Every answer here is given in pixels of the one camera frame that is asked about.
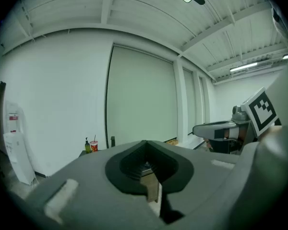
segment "white wall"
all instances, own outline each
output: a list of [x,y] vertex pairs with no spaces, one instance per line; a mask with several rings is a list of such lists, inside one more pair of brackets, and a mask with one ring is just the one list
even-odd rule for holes
[[278,75],[279,71],[216,85],[215,121],[231,119],[233,106],[240,105],[260,88],[268,88]]
[[[81,29],[40,37],[0,60],[0,81],[7,83],[4,99],[24,111],[27,148],[35,171],[52,175],[76,159],[85,137],[93,140],[96,134],[98,148],[106,148],[105,93],[113,43],[171,61],[177,58],[170,49],[138,36]],[[213,120],[214,86],[199,68],[181,61],[186,69],[204,75]],[[188,139],[188,148],[202,141],[194,136]]]

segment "floor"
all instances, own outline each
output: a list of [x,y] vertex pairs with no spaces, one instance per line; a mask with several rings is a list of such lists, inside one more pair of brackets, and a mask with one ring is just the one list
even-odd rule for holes
[[14,192],[22,199],[25,199],[41,181],[45,180],[45,178],[37,175],[33,180],[32,185],[27,185],[20,182],[17,179],[8,156],[5,155],[2,151],[0,151],[0,167],[4,175],[3,182],[6,186],[6,189],[8,191]]

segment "red cup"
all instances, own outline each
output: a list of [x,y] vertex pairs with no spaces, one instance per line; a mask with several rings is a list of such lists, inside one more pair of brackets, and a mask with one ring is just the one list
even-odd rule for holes
[[93,152],[98,151],[98,141],[93,140],[93,141],[90,142],[90,145],[91,145],[91,149],[92,149]]

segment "green bottle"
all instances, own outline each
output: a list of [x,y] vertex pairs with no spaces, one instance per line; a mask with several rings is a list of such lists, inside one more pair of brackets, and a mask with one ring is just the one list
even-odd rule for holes
[[91,146],[90,146],[90,144],[88,143],[88,141],[87,141],[87,138],[85,138],[85,151],[86,151],[86,153],[90,153],[90,152],[92,152],[91,151]]

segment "ceiling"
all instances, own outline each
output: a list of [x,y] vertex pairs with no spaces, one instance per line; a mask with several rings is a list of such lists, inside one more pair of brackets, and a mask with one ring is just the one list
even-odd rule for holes
[[3,53],[70,28],[107,28],[146,37],[177,52],[216,81],[255,60],[281,62],[281,42],[266,0],[19,0],[3,21]]

